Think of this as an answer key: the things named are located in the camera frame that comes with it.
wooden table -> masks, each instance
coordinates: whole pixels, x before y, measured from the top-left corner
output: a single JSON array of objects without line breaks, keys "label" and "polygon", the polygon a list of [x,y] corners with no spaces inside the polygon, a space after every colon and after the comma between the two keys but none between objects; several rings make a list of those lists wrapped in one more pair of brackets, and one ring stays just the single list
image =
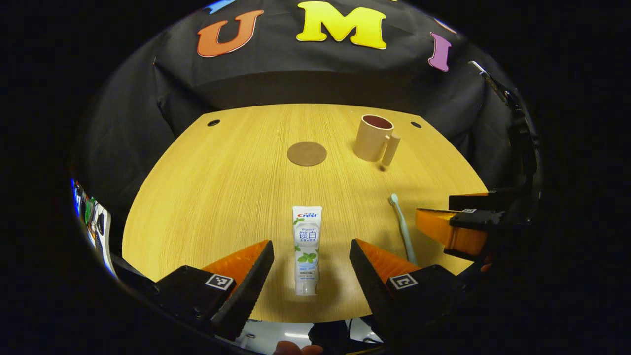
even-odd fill
[{"label": "wooden table", "polygon": [[[353,153],[364,114],[388,118],[401,136],[385,169]],[[220,123],[208,126],[216,119]],[[300,141],[323,145],[326,160],[310,167],[291,163],[287,149]],[[471,262],[443,254],[441,245],[419,232],[415,208],[446,209],[449,195],[486,191],[464,157],[419,116],[331,104],[214,112],[193,123],[147,176],[127,218],[122,254],[156,281],[181,265],[202,268],[271,239],[274,265],[251,318],[348,319],[371,313],[348,259],[351,240],[405,258],[391,193],[399,196],[419,266],[439,263],[458,273]],[[314,297],[294,294],[294,205],[323,206],[321,279]]]}]

cup handle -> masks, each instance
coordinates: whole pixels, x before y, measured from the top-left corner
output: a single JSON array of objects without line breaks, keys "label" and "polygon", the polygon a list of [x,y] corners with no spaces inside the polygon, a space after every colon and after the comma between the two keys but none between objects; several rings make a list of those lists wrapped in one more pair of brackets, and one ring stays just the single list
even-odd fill
[{"label": "cup handle", "polygon": [[388,141],[388,146],[386,148],[386,152],[384,153],[384,158],[381,160],[381,164],[390,165],[392,158],[394,158],[394,153],[396,152],[397,147],[399,147],[401,137],[392,134],[391,136],[386,136],[386,140]]}]

black fabric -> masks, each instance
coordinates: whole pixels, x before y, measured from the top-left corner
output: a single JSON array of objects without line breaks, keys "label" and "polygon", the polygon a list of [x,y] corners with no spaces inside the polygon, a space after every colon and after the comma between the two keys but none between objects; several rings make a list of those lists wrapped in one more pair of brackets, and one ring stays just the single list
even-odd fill
[{"label": "black fabric", "polygon": [[[470,60],[516,90],[499,65],[462,34],[403,1],[329,1],[342,15],[359,6],[386,15],[387,49],[300,42],[304,10],[296,2],[240,0],[209,15],[191,13],[135,52],[103,87],[85,128],[74,173],[109,210],[122,235],[145,177],[171,143],[200,115],[252,105],[320,102],[417,114],[469,161],[487,188],[503,184],[510,147],[508,108],[486,88]],[[219,42],[232,40],[237,15],[257,9],[251,40],[216,57],[197,54],[197,32],[218,21]],[[449,71],[433,68],[430,32],[447,39]]]}]

toothpaste tube cap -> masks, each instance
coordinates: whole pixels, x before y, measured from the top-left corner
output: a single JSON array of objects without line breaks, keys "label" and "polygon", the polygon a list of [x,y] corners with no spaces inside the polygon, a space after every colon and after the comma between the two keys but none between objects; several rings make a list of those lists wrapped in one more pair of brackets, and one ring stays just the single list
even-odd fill
[{"label": "toothpaste tube cap", "polygon": [[296,285],[297,296],[315,296],[316,284],[313,282],[299,282]]}]

toothbrush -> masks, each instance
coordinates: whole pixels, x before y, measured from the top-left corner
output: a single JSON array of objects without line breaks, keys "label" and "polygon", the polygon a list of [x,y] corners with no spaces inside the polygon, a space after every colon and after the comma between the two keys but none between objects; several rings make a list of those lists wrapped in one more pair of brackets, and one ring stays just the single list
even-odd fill
[{"label": "toothbrush", "polygon": [[399,197],[393,193],[388,198],[390,204],[396,207],[397,212],[399,213],[399,227],[401,228],[401,235],[403,236],[403,243],[405,244],[405,251],[408,254],[408,261],[414,265],[418,265],[416,262],[416,255],[414,255],[414,249],[412,249],[412,242],[410,241],[410,233],[408,232],[408,225],[405,223],[405,218],[403,218],[403,212],[401,212],[401,207],[399,207]]}]

